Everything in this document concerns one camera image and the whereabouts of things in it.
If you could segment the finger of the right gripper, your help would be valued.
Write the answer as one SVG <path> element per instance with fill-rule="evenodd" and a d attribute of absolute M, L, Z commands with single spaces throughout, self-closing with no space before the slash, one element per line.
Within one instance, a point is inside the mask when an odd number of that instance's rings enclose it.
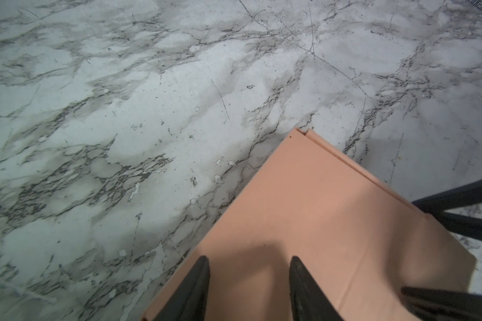
<path fill-rule="evenodd" d="M 448 231 L 482 242 L 482 219 L 449 213 L 449 209 L 482 203 L 482 180 L 412 202 Z"/>
<path fill-rule="evenodd" d="M 401 294 L 407 310 L 421 320 L 482 321 L 482 295 L 411 287 Z"/>

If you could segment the pink paper box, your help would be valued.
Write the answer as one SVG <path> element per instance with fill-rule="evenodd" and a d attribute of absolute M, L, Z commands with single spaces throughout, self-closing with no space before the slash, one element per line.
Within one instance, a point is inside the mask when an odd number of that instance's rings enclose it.
<path fill-rule="evenodd" d="M 313 131 L 292 130 L 143 313 L 153 320 L 201 256 L 207 320 L 290 320 L 298 257 L 345 320 L 412 320 L 404 286 L 465 292 L 476 265 L 432 215 Z"/>

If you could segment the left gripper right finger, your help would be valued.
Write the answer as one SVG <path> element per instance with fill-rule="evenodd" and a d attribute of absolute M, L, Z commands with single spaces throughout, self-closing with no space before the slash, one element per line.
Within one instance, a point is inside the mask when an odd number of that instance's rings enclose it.
<path fill-rule="evenodd" d="M 343 321 L 298 256 L 291 259 L 289 286 L 294 321 Z"/>

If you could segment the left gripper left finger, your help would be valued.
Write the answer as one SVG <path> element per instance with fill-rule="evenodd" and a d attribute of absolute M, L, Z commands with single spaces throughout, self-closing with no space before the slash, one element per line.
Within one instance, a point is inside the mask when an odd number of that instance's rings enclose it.
<path fill-rule="evenodd" d="M 210 263 L 200 256 L 165 306 L 156 321 L 204 321 L 210 284 Z"/>

